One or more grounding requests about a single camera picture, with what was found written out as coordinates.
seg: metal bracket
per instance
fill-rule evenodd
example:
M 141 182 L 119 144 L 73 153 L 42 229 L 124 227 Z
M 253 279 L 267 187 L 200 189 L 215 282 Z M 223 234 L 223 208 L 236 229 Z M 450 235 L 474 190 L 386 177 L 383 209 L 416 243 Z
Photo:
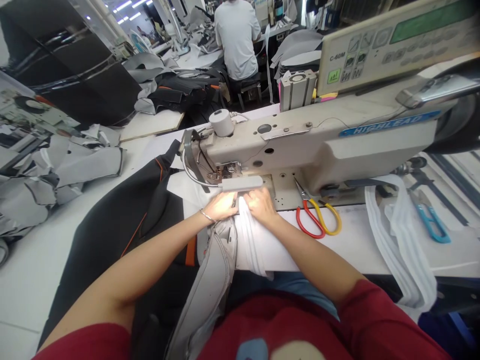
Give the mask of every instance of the metal bracket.
M 313 129 L 312 123 L 306 122 L 304 124 L 296 124 L 296 125 L 284 127 L 278 130 L 265 132 L 261 134 L 261 138 L 265 141 L 268 141 L 271 139 L 282 138 L 289 135 L 299 135 L 299 134 L 308 133 L 311 129 Z
M 195 129 L 185 130 L 185 133 L 183 134 L 183 146 L 185 149 L 185 159 L 188 162 L 190 169 L 195 174 L 196 179 L 198 181 L 205 182 L 205 179 L 202 176 L 202 173 L 200 172 L 199 167 L 197 166 L 197 162 L 195 161 L 194 152 L 192 149 L 192 138 L 195 141 L 198 141 L 198 146 L 200 146 L 201 138 L 199 133 Z M 202 188 L 203 188 L 203 191 L 205 191 L 207 194 L 210 193 L 210 189 L 208 186 L 202 186 Z

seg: bracelet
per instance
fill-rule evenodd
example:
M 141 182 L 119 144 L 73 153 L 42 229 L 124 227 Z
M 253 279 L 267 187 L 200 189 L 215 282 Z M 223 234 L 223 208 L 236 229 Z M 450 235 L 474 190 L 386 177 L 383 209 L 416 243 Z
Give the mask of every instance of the bracelet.
M 203 216 L 206 217 L 208 220 L 210 220 L 212 224 L 216 223 L 215 220 L 213 220 L 210 216 L 208 216 L 206 213 L 204 213 L 203 209 L 200 210 L 200 213 L 203 214 Z

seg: digital display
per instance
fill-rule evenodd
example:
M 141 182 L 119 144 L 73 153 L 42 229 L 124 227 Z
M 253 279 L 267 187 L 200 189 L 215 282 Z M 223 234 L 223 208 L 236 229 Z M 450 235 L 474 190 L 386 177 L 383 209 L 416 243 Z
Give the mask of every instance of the digital display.
M 399 22 L 391 36 L 390 44 L 395 44 L 468 19 L 475 14 L 475 10 L 474 1 L 460 0 L 420 16 Z

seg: red shirt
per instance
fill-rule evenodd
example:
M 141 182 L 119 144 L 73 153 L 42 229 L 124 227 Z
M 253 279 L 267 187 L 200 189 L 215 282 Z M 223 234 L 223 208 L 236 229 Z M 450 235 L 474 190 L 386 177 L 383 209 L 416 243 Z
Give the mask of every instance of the red shirt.
M 378 286 L 360 280 L 338 307 L 338 322 L 294 294 L 256 294 L 214 330 L 202 359 L 450 359 Z M 74 331 L 34 360 L 128 359 L 130 335 L 116 324 Z

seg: sewing machine control panel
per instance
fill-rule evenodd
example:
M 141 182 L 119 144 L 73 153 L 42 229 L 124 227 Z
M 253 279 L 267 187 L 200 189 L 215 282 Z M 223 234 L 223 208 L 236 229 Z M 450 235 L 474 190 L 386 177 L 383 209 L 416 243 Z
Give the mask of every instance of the sewing machine control panel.
M 414 1 L 326 36 L 317 94 L 358 87 L 477 50 L 476 1 Z

